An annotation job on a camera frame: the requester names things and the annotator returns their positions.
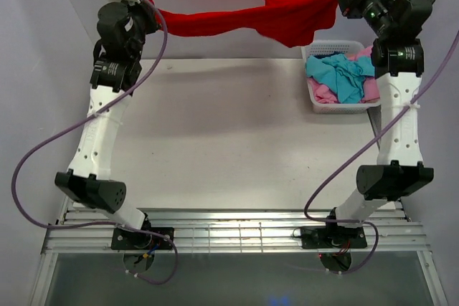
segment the aluminum frame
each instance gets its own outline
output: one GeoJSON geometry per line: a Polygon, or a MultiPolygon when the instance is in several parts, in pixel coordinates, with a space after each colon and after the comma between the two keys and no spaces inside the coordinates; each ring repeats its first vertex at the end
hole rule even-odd
{"type": "MultiPolygon", "coordinates": [[[[380,113],[369,112],[375,133],[380,131],[380,113]]],[[[421,223],[407,218],[403,205],[395,202],[393,210],[378,210],[371,217],[379,229],[378,252],[417,252],[427,287],[435,306],[448,305],[438,278],[432,252],[421,223]]],[[[301,249],[300,239],[292,237],[299,226],[317,226],[317,222],[305,219],[302,211],[193,211],[193,210],[144,210],[154,226],[172,226],[176,229],[175,243],[180,253],[281,253],[318,252],[317,249],[301,249]]],[[[314,217],[325,217],[328,210],[311,211],[314,217]]],[[[102,214],[86,209],[67,197],[59,216],[60,224],[81,224],[105,219],[102,214]]],[[[59,253],[117,254],[110,249],[109,226],[84,229],[50,231],[44,242],[42,261],[30,298],[31,306],[43,306],[46,302],[59,253]]],[[[365,226],[369,244],[374,243],[374,231],[365,226]]],[[[333,251],[321,249],[321,252],[333,251]]]]}

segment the black joint housing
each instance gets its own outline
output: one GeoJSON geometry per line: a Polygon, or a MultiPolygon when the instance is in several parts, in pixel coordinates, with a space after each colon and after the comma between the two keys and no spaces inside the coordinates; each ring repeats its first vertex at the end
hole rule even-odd
{"type": "MultiPolygon", "coordinates": [[[[146,214],[145,214],[145,219],[143,220],[141,230],[151,231],[151,223],[148,220],[148,216],[146,214]]],[[[119,229],[117,230],[117,232],[120,233],[120,235],[123,237],[123,240],[125,240],[126,243],[129,243],[132,247],[136,249],[146,248],[153,240],[151,235],[148,235],[148,234],[132,232],[132,231],[128,231],[125,229],[119,229]]]]}
{"type": "Polygon", "coordinates": [[[386,73],[396,77],[400,72],[415,73],[421,77],[424,73],[424,49],[421,41],[414,39],[410,43],[398,44],[396,42],[375,39],[372,49],[372,64],[375,68],[376,78],[386,73]]]}
{"type": "Polygon", "coordinates": [[[365,18],[378,38],[411,42],[432,13],[435,0],[338,0],[343,16],[365,18]]]}
{"type": "Polygon", "coordinates": [[[114,214],[126,198],[126,185],[117,181],[98,181],[95,176],[89,178],[74,176],[72,171],[58,172],[55,185],[73,201],[91,209],[102,209],[114,214]]]}
{"type": "Polygon", "coordinates": [[[105,53],[116,60],[140,57],[145,44],[143,22],[132,15],[125,3],[104,5],[98,12],[97,29],[105,53]]]}
{"type": "Polygon", "coordinates": [[[349,228],[339,226],[336,222],[336,209],[327,216],[325,227],[311,228],[301,227],[301,247],[303,249],[325,249],[341,247],[348,244],[352,249],[364,249],[367,247],[364,229],[362,226],[349,228]]]}
{"type": "Polygon", "coordinates": [[[384,199],[396,201],[409,196],[433,180],[433,168],[422,163],[417,166],[391,165],[360,166],[357,171],[357,189],[367,201],[384,199]]]}
{"type": "Polygon", "coordinates": [[[90,84],[93,89],[98,86],[112,87],[114,92],[127,91],[138,79],[142,66],[138,60],[134,62],[113,61],[103,54],[94,64],[90,84]]]}

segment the white table surface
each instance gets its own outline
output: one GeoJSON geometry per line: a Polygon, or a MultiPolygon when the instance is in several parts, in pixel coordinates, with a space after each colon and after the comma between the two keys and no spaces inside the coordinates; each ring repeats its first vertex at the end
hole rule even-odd
{"type": "MultiPolygon", "coordinates": [[[[164,60],[126,110],[112,179],[138,208],[301,209],[372,136],[366,113],[313,113],[300,59],[164,60]]],[[[313,208],[341,204],[376,156],[373,147],[313,208]]]]}

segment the zip tie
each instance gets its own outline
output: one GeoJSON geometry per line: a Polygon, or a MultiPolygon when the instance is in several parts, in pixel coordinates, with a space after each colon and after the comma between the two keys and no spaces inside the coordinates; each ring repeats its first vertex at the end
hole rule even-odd
{"type": "MultiPolygon", "coordinates": [[[[98,113],[97,111],[94,111],[91,113],[92,116],[94,116],[94,118],[108,118],[108,115],[106,112],[104,113],[98,113]]],[[[123,125],[123,123],[120,121],[120,120],[115,120],[113,118],[109,118],[110,120],[112,120],[113,122],[119,124],[119,125],[123,125]]]]}
{"type": "Polygon", "coordinates": [[[407,104],[404,105],[405,107],[410,107],[410,109],[419,109],[421,106],[417,103],[412,104],[410,102],[407,102],[407,104]]]}

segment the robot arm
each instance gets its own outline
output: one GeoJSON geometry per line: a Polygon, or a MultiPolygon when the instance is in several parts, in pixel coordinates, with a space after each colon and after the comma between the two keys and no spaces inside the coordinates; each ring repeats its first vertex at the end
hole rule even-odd
{"type": "Polygon", "coordinates": [[[417,35],[432,13],[435,0],[338,0],[343,15],[365,18],[377,34],[372,62],[381,95],[382,127],[385,128],[409,105],[408,112],[382,137],[377,165],[360,166],[357,187],[335,208],[325,228],[305,235],[303,247],[330,247],[350,242],[366,247],[361,223],[389,201],[409,196],[433,179],[424,167],[417,137],[418,93],[424,72],[424,52],[417,35]]]}
{"type": "MultiPolygon", "coordinates": [[[[136,83],[146,35],[159,29],[153,12],[139,0],[109,1],[98,12],[100,41],[94,49],[88,115],[136,83]]],[[[146,215],[125,200],[126,185],[110,179],[116,135],[131,97],[86,123],[67,172],[58,172],[55,184],[72,200],[97,209],[116,223],[148,230],[146,215]]]]}

